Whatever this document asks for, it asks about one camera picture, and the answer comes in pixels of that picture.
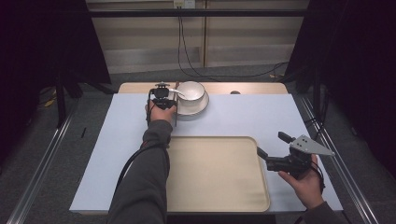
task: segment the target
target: gray sleeve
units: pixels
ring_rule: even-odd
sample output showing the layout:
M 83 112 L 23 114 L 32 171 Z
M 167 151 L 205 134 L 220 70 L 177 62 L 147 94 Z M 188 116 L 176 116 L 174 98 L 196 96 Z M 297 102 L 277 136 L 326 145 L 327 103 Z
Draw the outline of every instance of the gray sleeve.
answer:
M 152 121 L 143 139 L 148 143 L 170 141 L 172 126 L 165 120 Z M 122 179 L 110 205 L 107 222 L 166 223 L 166 179 L 169 156 L 164 147 L 153 147 L 136 157 Z
M 306 224 L 346 224 L 344 220 L 334 213 L 326 202 L 305 212 L 303 219 Z

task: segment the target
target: aluminum rail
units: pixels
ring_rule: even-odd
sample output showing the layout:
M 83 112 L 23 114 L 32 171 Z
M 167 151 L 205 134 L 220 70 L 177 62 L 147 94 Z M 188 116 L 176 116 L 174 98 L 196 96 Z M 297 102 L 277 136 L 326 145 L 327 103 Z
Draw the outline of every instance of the aluminum rail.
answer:
M 58 151 L 58 148 L 69 127 L 71 119 L 76 112 L 77 106 L 78 101 L 75 101 L 71 106 L 69 115 L 66 117 L 64 124 L 60 128 L 56 129 L 55 134 L 53 135 L 52 140 L 49 143 L 49 146 L 47 147 L 47 150 L 43 156 L 43 159 L 35 170 L 35 174 L 33 175 L 25 192 L 22 194 L 20 200 L 18 201 L 14 211 L 8 219 L 7 224 L 22 224 L 26 219 L 26 216 L 29 213 L 31 206 L 35 201 L 35 196 L 41 189 L 41 185 L 50 168 L 53 158 L 55 157 L 56 152 Z
M 313 119 L 314 112 L 313 106 L 311 102 L 307 98 L 302 99 L 302 103 L 306 113 L 308 114 L 309 118 Z M 320 129 L 319 124 L 317 122 L 314 123 L 314 127 L 316 131 Z M 364 223 L 366 224 L 376 224 L 379 223 L 375 217 L 375 214 L 368 203 L 366 197 L 361 192 L 358 184 L 356 183 L 355 179 L 352 177 L 352 174 L 347 169 L 346 164 L 344 163 L 343 159 L 341 158 L 340 154 L 338 153 L 337 148 L 335 147 L 332 139 L 330 138 L 329 134 L 327 133 L 326 129 L 321 129 L 321 134 L 319 135 L 320 140 L 323 143 L 323 146 L 331 149 L 335 153 L 335 157 L 331 157 L 332 163 L 334 164 L 337 173 L 340 175 L 341 180 L 344 183 L 346 190 L 348 191 L 353 203 L 355 204 L 356 208 L 358 209 L 359 213 L 361 214 L 361 218 L 363 219 Z
M 324 17 L 330 10 L 307 9 L 91 9 L 89 11 L 36 11 L 41 16 L 91 18 L 124 17 Z

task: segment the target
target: white bowl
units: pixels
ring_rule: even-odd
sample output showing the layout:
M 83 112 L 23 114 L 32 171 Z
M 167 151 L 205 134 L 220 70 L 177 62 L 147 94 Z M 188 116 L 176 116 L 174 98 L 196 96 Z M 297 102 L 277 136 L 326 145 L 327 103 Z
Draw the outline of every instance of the white bowl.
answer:
M 205 87 L 201 83 L 194 81 L 181 83 L 177 90 L 183 93 L 178 93 L 177 96 L 185 103 L 198 103 L 205 95 Z

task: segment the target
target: wall outlet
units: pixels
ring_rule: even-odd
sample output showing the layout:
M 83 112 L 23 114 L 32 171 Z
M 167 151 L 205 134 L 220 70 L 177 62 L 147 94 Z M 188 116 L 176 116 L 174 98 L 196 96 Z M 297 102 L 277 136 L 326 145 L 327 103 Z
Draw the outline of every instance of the wall outlet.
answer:
M 184 8 L 195 8 L 195 0 L 184 0 Z
M 174 8 L 184 8 L 184 0 L 174 0 Z

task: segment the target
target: black curtain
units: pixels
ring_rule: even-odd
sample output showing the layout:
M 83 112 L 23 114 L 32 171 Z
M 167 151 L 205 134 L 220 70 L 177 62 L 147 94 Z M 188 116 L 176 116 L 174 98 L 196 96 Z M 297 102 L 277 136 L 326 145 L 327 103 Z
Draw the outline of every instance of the black curtain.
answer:
M 110 83 L 85 0 L 12 0 L 0 3 L 1 158 L 18 141 L 44 87 L 56 77 Z
M 332 97 L 394 176 L 395 12 L 391 1 L 350 1 L 323 68 L 323 81 Z
M 335 28 L 345 6 L 343 0 L 311 0 L 307 10 L 321 12 L 305 16 L 283 82 L 296 81 L 297 92 L 306 92 L 325 62 Z

